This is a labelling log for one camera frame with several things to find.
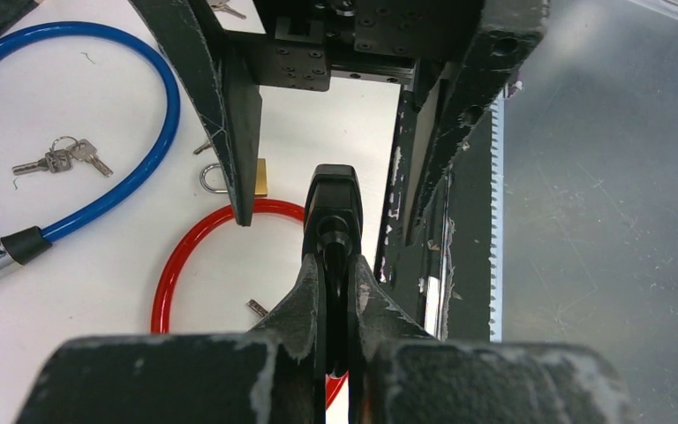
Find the scratched metal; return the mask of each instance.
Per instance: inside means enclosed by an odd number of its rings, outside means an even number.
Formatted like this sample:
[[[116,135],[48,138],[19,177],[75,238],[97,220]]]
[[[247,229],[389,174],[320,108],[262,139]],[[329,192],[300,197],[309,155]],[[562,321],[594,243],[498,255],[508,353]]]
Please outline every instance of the scratched metal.
[[[678,7],[553,6],[506,104],[504,339],[589,345],[678,423]]]

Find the red cable lock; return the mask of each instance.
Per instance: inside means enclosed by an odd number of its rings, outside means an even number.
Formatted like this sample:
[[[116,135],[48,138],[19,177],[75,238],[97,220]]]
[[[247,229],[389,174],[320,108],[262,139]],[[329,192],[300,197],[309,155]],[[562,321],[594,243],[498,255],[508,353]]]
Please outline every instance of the red cable lock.
[[[302,224],[305,209],[288,201],[256,199],[253,204],[253,213],[287,216],[288,218],[294,218]],[[170,309],[172,308],[173,293],[175,292],[177,279],[180,277],[183,266],[188,261],[188,257],[191,256],[193,249],[215,228],[234,217],[232,206],[228,205],[220,208],[194,225],[178,242],[168,262],[165,264],[165,269],[160,276],[160,282],[157,284],[157,292],[154,294],[151,326],[153,334],[166,334],[170,332]],[[334,398],[339,394],[339,390],[346,379],[346,374],[339,379],[326,377],[326,409],[334,402]]]

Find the serrated edge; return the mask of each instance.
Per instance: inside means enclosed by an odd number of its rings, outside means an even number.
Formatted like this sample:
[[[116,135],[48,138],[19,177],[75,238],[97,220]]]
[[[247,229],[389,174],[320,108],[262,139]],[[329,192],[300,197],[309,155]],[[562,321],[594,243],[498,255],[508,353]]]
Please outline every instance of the serrated edge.
[[[490,105],[492,113],[492,154],[490,180],[490,341],[502,341],[502,250],[503,250],[503,128],[505,104],[503,93]]]

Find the blue cable lock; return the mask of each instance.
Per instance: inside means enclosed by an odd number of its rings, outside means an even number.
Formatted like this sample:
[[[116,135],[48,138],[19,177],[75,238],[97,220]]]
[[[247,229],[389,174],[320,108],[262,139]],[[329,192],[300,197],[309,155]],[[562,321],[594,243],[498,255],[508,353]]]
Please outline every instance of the blue cable lock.
[[[117,42],[142,55],[162,77],[168,105],[160,135],[141,163],[109,192],[84,208],[44,229],[28,228],[0,238],[0,270],[17,262],[26,264],[45,252],[52,243],[91,223],[131,195],[157,169],[170,150],[180,121],[180,92],[173,72],[159,53],[142,40],[119,29],[91,22],[52,22],[31,26],[0,39],[0,61],[26,45],[49,38],[83,35]]]

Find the wire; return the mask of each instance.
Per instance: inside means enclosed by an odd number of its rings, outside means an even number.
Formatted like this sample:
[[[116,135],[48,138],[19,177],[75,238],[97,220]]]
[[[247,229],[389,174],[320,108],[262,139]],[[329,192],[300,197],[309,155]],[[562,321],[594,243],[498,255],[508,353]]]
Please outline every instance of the wire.
[[[91,22],[51,22],[31,26],[0,39],[0,61],[12,52],[34,42],[70,35],[84,35],[111,40],[142,55],[162,77],[168,105],[160,135],[149,150],[149,153],[147,153],[147,156],[144,157],[136,169],[99,199],[43,229],[41,231],[42,236],[51,243],[91,223],[94,219],[113,209],[118,203],[139,188],[152,175],[154,170],[157,169],[163,157],[170,150],[170,145],[175,138],[180,120],[180,93],[175,76],[165,62],[165,59],[142,40],[110,26]]]
[[[272,199],[256,199],[253,204],[254,214],[277,214],[294,218],[298,222],[303,222],[305,210],[302,206],[287,201],[276,201]],[[188,261],[193,249],[199,245],[210,232],[233,219],[232,206],[220,208],[209,214],[204,219],[193,226],[181,240],[178,242],[173,253],[165,263],[162,270],[160,282],[157,284],[157,292],[154,294],[152,304],[152,322],[151,331],[155,334],[165,334],[170,332],[170,309],[172,308],[173,293],[175,292],[177,280],[183,270],[185,262]],[[342,384],[347,379],[343,375],[339,379],[326,379],[326,408],[331,406],[334,398],[342,388]]]

